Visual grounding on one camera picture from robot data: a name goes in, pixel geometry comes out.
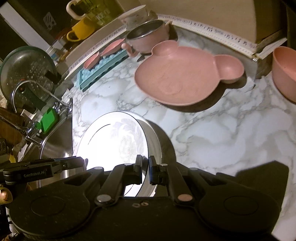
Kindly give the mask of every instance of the wooden cutting board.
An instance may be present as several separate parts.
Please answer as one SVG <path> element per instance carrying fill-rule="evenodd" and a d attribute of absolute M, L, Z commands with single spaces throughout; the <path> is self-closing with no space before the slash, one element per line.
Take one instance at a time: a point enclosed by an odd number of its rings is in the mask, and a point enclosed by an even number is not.
<path fill-rule="evenodd" d="M 20 115 L 9 112 L 7 109 L 0 107 L 0 114 L 15 124 L 23 126 L 24 118 Z M 0 136 L 6 139 L 8 145 L 20 143 L 22 135 L 10 125 L 0 120 Z"/>

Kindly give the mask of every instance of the stainless steel sink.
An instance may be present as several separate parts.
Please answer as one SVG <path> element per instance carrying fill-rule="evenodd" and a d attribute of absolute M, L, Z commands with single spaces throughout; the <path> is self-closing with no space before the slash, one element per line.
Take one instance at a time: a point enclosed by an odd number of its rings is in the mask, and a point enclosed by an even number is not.
<path fill-rule="evenodd" d="M 22 161 L 36 160 L 45 158 L 63 158 L 73 155 L 72 144 L 72 118 L 66 119 L 51 135 L 49 135 L 41 149 L 38 146 L 31 144 L 25 153 Z M 58 181 L 63 178 L 67 178 L 70 175 L 70 171 L 62 171 L 59 174 L 55 174 L 51 178 L 43 179 L 40 182 L 30 183 L 32 188 L 42 187 Z"/>

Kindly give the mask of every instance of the wall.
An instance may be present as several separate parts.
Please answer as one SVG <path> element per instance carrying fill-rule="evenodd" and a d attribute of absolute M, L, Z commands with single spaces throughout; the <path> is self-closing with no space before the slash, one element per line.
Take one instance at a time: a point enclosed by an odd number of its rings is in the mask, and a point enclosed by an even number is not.
<path fill-rule="evenodd" d="M 156 13 L 199 21 L 252 42 L 285 26 L 279 0 L 139 0 Z"/>

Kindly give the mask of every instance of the bolt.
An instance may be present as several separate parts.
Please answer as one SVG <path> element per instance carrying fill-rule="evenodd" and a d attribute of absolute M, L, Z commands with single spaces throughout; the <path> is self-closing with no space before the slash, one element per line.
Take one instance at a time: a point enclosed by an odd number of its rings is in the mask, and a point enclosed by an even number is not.
<path fill-rule="evenodd" d="M 132 206 L 133 207 L 140 207 L 141 205 L 139 203 L 133 203 Z"/>
<path fill-rule="evenodd" d="M 178 196 L 178 200 L 181 202 L 189 202 L 193 199 L 193 197 L 189 194 L 181 194 Z"/>
<path fill-rule="evenodd" d="M 148 202 L 141 202 L 141 205 L 142 205 L 142 206 L 148 206 L 149 203 L 148 203 Z"/>
<path fill-rule="evenodd" d="M 109 202 L 112 198 L 107 194 L 101 194 L 97 196 L 96 199 L 98 202 L 104 203 L 104 202 Z"/>

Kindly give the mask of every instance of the chrome faucet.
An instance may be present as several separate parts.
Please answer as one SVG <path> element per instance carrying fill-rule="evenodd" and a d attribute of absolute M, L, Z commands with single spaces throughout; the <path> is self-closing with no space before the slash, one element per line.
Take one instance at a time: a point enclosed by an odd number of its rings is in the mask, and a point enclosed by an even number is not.
<path fill-rule="evenodd" d="M 55 105 L 53 107 L 57 111 L 58 115 L 60 116 L 60 120 L 57 123 L 57 125 L 53 128 L 52 131 L 50 131 L 50 133 L 47 136 L 45 136 L 44 138 L 41 138 L 40 136 L 38 136 L 40 128 L 37 127 L 37 125 L 38 125 L 37 122 L 31 121 L 28 127 L 23 127 L 23 126 L 19 126 L 19 125 L 13 123 L 12 121 L 8 120 L 6 117 L 4 117 L 1 114 L 0 114 L 0 120 L 4 121 L 5 123 L 12 126 L 14 129 L 19 131 L 22 134 L 22 136 L 25 138 L 26 141 L 29 141 L 33 144 L 36 144 L 38 147 L 41 147 L 43 145 L 43 143 L 48 139 L 48 136 L 53 131 L 55 131 L 55 129 L 58 126 L 60 126 L 62 124 L 62 122 L 64 122 L 68 117 L 72 116 L 73 100 L 70 99 L 70 104 L 67 104 L 67 103 L 63 102 L 62 100 L 60 100 L 59 98 L 57 98 L 54 94 L 52 94 L 50 91 L 45 89 L 43 86 L 41 86 L 36 81 L 25 80 L 25 81 L 20 82 L 12 92 L 12 106 L 13 106 L 13 109 L 15 112 L 16 112 L 15 93 L 16 93 L 17 89 L 25 83 L 34 83 L 34 84 L 38 85 L 43 91 L 45 91 L 47 94 L 49 94 L 50 96 L 52 96 L 53 98 L 55 98 L 57 100 L 57 102 L 55 102 Z"/>

